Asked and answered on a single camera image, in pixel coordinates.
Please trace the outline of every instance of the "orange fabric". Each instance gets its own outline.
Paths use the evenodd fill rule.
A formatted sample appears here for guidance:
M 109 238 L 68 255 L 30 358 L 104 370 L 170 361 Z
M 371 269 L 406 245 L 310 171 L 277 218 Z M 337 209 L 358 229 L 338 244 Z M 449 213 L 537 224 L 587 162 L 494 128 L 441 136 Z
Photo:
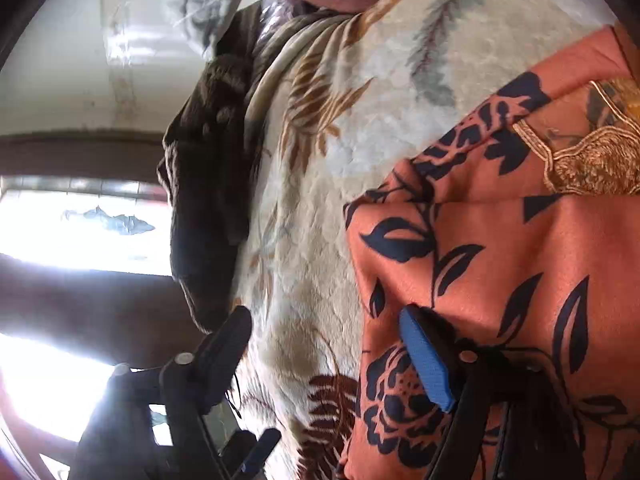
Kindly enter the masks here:
M 605 28 L 516 78 L 345 206 L 365 320 L 358 417 L 339 478 L 428 472 L 449 417 L 426 397 L 399 338 L 398 314 L 412 303 L 434 308 L 472 345 L 543 367 L 574 421 L 588 479 L 613 479 L 632 462 L 640 450 L 635 95 Z M 498 416 L 475 478 L 491 471 Z

